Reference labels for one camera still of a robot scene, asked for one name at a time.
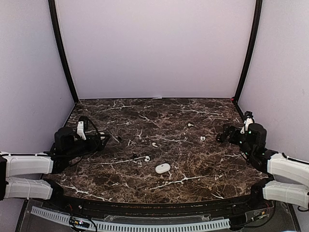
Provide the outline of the white oval charging case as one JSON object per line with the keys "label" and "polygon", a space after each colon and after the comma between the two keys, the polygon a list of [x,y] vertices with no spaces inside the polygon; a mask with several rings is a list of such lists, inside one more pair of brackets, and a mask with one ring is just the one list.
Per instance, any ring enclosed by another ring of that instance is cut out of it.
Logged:
{"label": "white oval charging case", "polygon": [[169,170],[170,170],[170,165],[168,163],[163,163],[155,167],[155,172],[157,174],[163,174],[163,173],[168,172]]}

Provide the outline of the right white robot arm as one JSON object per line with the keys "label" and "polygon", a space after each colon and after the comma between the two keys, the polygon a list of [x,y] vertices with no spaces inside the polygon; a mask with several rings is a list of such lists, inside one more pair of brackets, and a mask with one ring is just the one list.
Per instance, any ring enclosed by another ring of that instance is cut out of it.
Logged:
{"label": "right white robot arm", "polygon": [[256,210],[265,200],[289,203],[309,210],[309,163],[266,148],[267,130],[251,123],[243,128],[225,124],[218,142],[237,145],[246,162],[267,175],[251,186],[246,205]]}

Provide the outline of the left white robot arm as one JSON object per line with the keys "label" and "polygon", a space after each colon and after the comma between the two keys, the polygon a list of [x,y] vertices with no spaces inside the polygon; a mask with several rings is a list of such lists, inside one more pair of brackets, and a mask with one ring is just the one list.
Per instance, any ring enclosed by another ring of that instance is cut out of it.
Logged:
{"label": "left white robot arm", "polygon": [[0,154],[0,198],[43,199],[58,211],[68,207],[64,189],[52,179],[27,179],[32,174],[59,174],[85,156],[102,151],[110,135],[97,131],[94,135],[78,134],[62,127],[55,133],[50,151],[36,154]]}

